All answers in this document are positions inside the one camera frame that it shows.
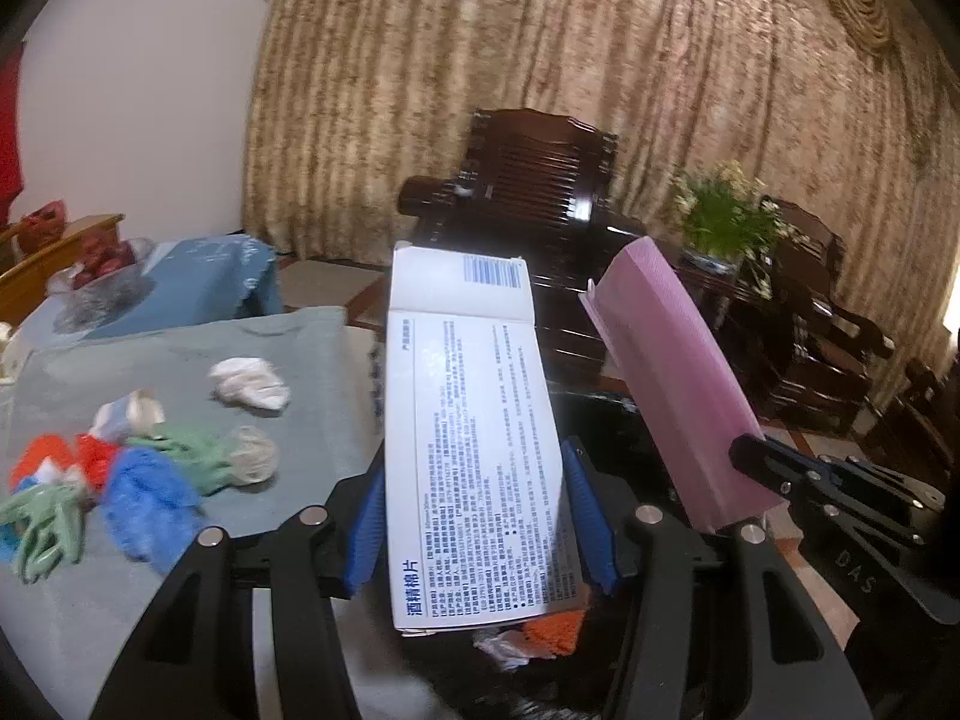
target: barcode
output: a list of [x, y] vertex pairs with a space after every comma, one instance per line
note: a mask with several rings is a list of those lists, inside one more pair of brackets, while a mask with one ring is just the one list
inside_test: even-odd
[[464, 281], [474, 284], [491, 284], [496, 287], [520, 288], [520, 266], [510, 260], [496, 257], [464, 255]]

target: blue gripper pad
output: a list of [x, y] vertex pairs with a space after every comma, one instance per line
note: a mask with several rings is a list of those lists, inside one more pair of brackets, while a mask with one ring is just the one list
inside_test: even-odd
[[353, 595], [373, 576], [373, 567], [387, 536], [387, 497], [383, 466], [373, 475], [367, 494], [357, 509], [347, 537], [344, 587]]
[[560, 456], [580, 554], [590, 577], [610, 595], [620, 579], [614, 559], [613, 530], [587, 480], [587, 472], [577, 456], [577, 446], [570, 439], [560, 445]]

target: red cloth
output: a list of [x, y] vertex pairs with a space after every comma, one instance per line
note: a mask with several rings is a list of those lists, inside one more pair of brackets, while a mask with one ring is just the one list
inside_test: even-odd
[[61, 471], [66, 471], [75, 463], [73, 451], [60, 436], [53, 433], [37, 436], [27, 445], [23, 455], [11, 469], [8, 477], [10, 489], [15, 490], [24, 477], [30, 476], [40, 467], [45, 458], [50, 458]]
[[13, 199], [23, 191], [20, 155], [16, 147], [16, 92], [20, 81], [21, 44], [0, 65], [0, 227], [10, 218]]
[[107, 474], [120, 447], [83, 433], [77, 436], [77, 459], [88, 484], [98, 493], [107, 483]]

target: pink foam block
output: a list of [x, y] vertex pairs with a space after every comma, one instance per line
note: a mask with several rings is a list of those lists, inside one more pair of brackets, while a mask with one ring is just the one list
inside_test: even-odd
[[581, 296], [666, 463], [690, 523], [713, 532], [781, 498], [733, 468], [733, 439], [763, 437], [677, 274], [650, 238], [624, 247]]

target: wooden chair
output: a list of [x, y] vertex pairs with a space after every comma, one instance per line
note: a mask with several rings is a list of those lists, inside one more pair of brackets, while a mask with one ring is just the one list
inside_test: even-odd
[[843, 239], [832, 232], [825, 225], [820, 217], [813, 215], [810, 211], [805, 211], [794, 202], [771, 197], [765, 194], [760, 201], [771, 200], [779, 206], [784, 221], [792, 224], [799, 232], [800, 237], [784, 241], [780, 248], [797, 247], [800, 251], [806, 252], [813, 260], [827, 269], [829, 284], [832, 286], [840, 278], [840, 269], [843, 266], [843, 258], [847, 254], [847, 247]]
[[946, 491], [960, 452], [960, 359], [938, 380], [917, 358], [908, 385], [864, 437], [871, 459]]
[[[857, 332], [848, 333], [838, 319]], [[761, 333], [748, 386], [757, 413], [840, 435], [866, 404], [872, 357], [886, 359], [894, 351], [870, 319], [832, 305], [805, 284], [776, 276]]]
[[544, 365], [555, 379], [599, 373], [606, 348], [577, 295], [643, 235], [608, 202], [615, 157], [616, 138], [577, 119], [481, 110], [455, 178], [414, 176], [400, 190], [400, 213], [419, 217], [415, 245], [527, 261]]

